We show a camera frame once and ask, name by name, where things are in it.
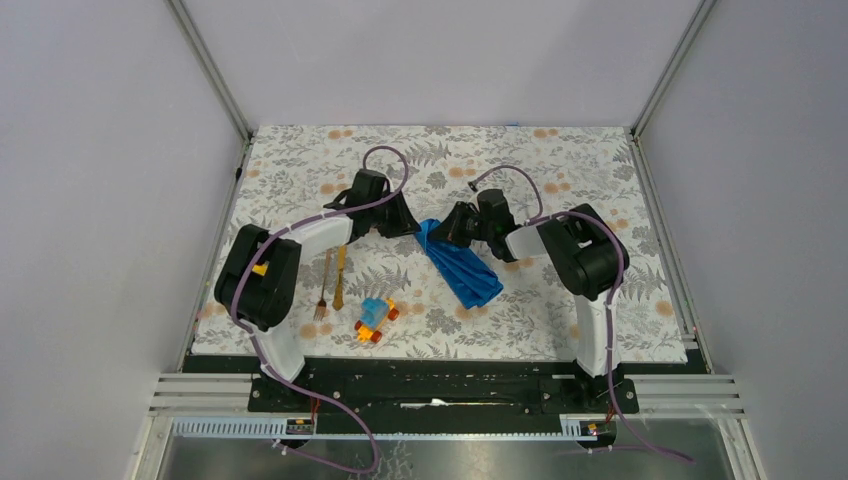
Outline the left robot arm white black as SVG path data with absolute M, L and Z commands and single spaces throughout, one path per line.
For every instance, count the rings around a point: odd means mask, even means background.
M 286 321 L 294 304 L 302 262 L 349 245 L 375 229 L 384 238 L 420 231 L 400 188 L 382 173 L 361 169 L 350 188 L 319 213 L 273 233 L 241 227 L 230 247 L 214 298 L 235 325 L 248 333 L 261 370 L 275 378 L 272 398 L 288 411 L 309 401 L 310 385 L 299 377 L 305 357 Z

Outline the gold fork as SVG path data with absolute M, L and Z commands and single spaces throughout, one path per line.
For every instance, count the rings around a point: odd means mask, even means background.
M 321 321 L 326 314 L 326 310 L 327 310 L 326 291 L 327 291 L 327 282 L 328 282 L 328 279 L 329 279 L 330 263 L 331 263 L 332 257 L 333 257 L 333 250 L 328 249 L 325 252 L 324 269 L 323 269 L 320 296 L 319 296 L 319 299 L 318 299 L 318 301 L 315 305 L 315 309 L 314 309 L 314 313 L 313 313 L 313 320 L 315 322 Z

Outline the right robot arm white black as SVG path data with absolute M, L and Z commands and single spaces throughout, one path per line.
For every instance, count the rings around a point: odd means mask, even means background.
M 472 251 L 486 244 L 505 263 L 546 257 L 575 302 L 581 337 L 576 363 L 587 374 L 573 386 L 575 402 L 597 412 L 613 398 L 605 376 L 618 368 L 615 304 L 629 268 L 622 242 L 588 204 L 524 225 L 517 223 L 499 189 L 454 205 L 447 218 L 426 220 L 415 237 L 448 286 L 467 309 L 480 307 L 501 292 L 494 272 Z

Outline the blue cloth napkin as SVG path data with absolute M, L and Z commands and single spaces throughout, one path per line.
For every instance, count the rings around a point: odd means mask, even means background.
M 486 306 L 503 291 L 503 284 L 470 248 L 429 240 L 428 234 L 439 225 L 435 219 L 420 222 L 416 241 L 465 309 Z

